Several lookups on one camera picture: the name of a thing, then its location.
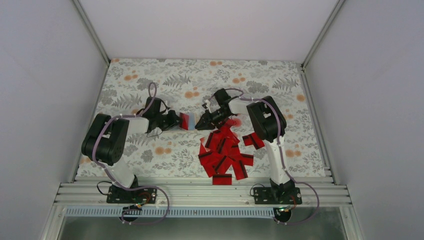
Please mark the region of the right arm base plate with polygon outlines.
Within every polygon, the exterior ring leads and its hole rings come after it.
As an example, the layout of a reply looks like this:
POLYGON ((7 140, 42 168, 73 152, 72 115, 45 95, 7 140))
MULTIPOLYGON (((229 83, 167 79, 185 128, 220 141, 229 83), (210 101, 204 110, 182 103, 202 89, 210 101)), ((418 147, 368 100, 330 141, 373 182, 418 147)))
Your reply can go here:
POLYGON ((254 187, 252 195, 256 205, 301 205, 303 203, 298 187, 282 194, 272 192, 271 187, 254 187))

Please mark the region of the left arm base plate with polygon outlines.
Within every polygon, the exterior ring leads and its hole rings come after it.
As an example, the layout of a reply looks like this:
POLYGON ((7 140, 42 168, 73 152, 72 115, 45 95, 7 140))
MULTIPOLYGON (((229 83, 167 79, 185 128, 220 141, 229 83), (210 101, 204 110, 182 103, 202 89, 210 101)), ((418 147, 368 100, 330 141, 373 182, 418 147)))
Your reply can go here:
POLYGON ((141 190, 128 191, 112 185, 107 193, 108 204, 155 204, 157 190, 155 188, 143 188, 141 190))

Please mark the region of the beige card holder wallet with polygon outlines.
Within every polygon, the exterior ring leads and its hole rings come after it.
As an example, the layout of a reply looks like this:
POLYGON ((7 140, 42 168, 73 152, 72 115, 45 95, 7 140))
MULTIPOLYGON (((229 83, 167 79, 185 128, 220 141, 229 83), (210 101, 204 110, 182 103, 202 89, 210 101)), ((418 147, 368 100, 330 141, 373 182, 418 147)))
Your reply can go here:
POLYGON ((173 130, 194 131, 197 123, 197 116, 194 112, 179 113, 180 122, 173 127, 173 130))

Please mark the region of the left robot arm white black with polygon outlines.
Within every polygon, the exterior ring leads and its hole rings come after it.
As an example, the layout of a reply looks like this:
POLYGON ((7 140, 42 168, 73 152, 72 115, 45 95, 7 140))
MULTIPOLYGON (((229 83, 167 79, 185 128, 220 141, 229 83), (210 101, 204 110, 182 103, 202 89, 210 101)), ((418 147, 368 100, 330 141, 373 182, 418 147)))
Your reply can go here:
POLYGON ((131 203, 139 197, 140 190, 136 176, 121 159, 127 134, 147 135, 156 129, 164 132, 182 121, 162 99, 148 97, 145 107, 132 115, 97 114, 81 144, 81 153, 100 166, 112 184, 120 188, 119 196, 131 203))

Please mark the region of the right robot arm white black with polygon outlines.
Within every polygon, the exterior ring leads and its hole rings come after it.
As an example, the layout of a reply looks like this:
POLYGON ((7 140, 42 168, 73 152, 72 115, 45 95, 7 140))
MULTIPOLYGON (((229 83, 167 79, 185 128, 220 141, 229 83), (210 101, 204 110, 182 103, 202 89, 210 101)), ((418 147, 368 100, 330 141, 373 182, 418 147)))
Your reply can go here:
POLYGON ((224 124, 224 120, 235 115, 248 115, 254 133, 263 141, 270 166, 270 195, 274 202, 284 203, 292 199, 296 202, 298 188, 284 162, 284 135, 287 122, 271 96, 245 98, 242 95, 231 97, 221 88, 212 97, 219 108, 210 110, 209 101, 202 105, 205 112, 195 125, 196 130, 213 130, 224 124))

